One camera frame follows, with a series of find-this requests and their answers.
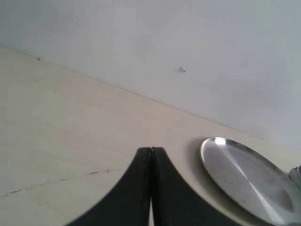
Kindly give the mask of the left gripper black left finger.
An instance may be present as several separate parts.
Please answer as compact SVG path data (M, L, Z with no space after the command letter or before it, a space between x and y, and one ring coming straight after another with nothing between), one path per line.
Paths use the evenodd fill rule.
M147 226L151 199L152 154L139 148L118 183L70 226Z

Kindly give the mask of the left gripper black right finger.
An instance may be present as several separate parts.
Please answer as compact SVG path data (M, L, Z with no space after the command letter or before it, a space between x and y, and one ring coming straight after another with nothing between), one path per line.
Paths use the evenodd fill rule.
M156 226L238 226L201 198L178 173L166 151L153 147L152 211Z

